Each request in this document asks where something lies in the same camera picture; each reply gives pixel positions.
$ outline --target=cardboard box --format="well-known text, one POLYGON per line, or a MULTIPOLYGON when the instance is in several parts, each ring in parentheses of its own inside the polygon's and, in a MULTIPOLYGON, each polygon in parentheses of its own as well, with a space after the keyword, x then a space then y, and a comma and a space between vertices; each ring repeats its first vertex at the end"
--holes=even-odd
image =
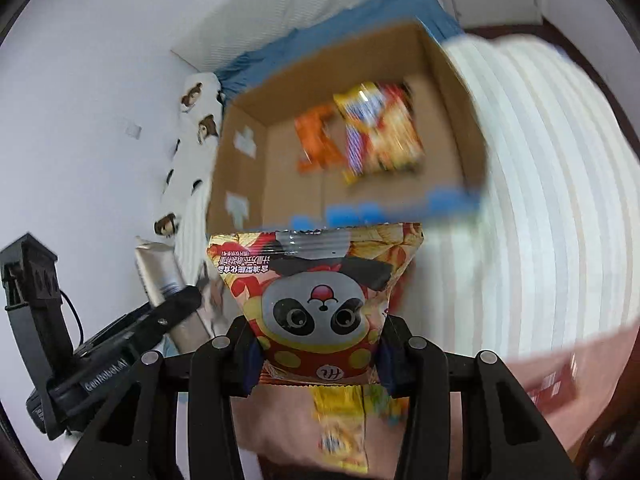
MULTIPOLYGON (((344 121, 328 132, 344 152, 344 121)), ((420 23, 403 23, 318 51, 226 109, 207 232, 331 228, 422 221, 478 206, 486 150, 472 100, 420 23), (299 174, 294 119, 365 81, 405 82, 426 156, 420 170, 368 175, 342 167, 299 174)))

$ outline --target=printed logo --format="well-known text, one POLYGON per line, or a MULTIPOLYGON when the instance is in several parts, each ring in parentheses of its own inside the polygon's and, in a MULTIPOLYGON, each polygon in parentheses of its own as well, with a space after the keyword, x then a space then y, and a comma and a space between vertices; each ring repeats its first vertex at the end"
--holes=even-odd
POLYGON ((322 436, 320 441, 322 450, 331 455, 341 454, 347 451, 347 446, 340 440, 338 435, 326 434, 322 436))
POLYGON ((324 365, 316 370, 316 375, 325 381, 339 381, 344 377, 344 372, 337 366, 324 365))
POLYGON ((254 256, 249 251, 222 251, 218 262, 220 274, 258 274, 269 272, 270 256, 254 256))
POLYGON ((82 384, 82 387, 91 393, 98 386, 101 386, 113 376, 119 374, 125 368, 129 368, 129 364, 124 359, 118 359, 111 366, 106 367, 101 372, 94 375, 93 379, 82 384))

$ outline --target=white cloth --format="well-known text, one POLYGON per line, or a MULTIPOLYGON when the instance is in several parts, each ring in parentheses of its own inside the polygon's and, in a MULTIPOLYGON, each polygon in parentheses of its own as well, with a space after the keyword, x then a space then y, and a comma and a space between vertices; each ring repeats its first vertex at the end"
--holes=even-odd
POLYGON ((207 269, 210 282, 202 291, 202 306, 198 309, 198 314, 210 336, 215 337, 224 335, 231 322, 242 312, 228 287, 221 291, 222 305, 216 303, 211 294, 211 287, 220 290, 222 279, 217 267, 207 256, 209 239, 206 234, 206 217, 210 194, 211 179, 208 178, 187 200, 180 228, 175 235, 174 253, 187 285, 196 285, 204 275, 203 267, 207 269))
POLYGON ((350 9, 365 0, 229 0, 213 10, 172 50, 203 72, 214 72, 243 52, 350 9))
POLYGON ((516 358, 636 322, 640 166, 600 89, 534 37, 444 49, 476 104, 488 182, 477 218, 426 227, 409 327, 447 351, 516 358))

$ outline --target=cable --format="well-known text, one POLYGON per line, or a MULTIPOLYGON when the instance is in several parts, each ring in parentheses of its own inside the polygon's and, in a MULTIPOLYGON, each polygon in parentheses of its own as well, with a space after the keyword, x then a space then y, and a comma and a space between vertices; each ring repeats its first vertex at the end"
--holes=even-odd
POLYGON ((69 299, 68 295, 66 295, 62 290, 60 290, 60 294, 62 294, 62 297, 65 298, 66 304, 68 304, 69 308, 71 309, 71 312, 74 313, 74 317, 76 318, 76 323, 78 323, 78 331, 80 332, 80 342, 78 343, 78 346, 80 346, 82 343, 84 343, 84 331, 82 330, 82 323, 80 323, 80 318, 78 317, 78 313, 76 312, 74 308, 74 304, 71 303, 71 300, 69 299))

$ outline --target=orange snack bag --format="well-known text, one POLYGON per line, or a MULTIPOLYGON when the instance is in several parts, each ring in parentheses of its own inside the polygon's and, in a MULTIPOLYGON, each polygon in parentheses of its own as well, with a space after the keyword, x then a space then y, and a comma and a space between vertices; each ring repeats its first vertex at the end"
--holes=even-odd
POLYGON ((306 160, 298 163, 300 173, 344 163, 340 150, 324 132, 324 122, 334 115, 335 107, 326 104, 311 108, 296 118, 296 133, 306 155, 306 160))

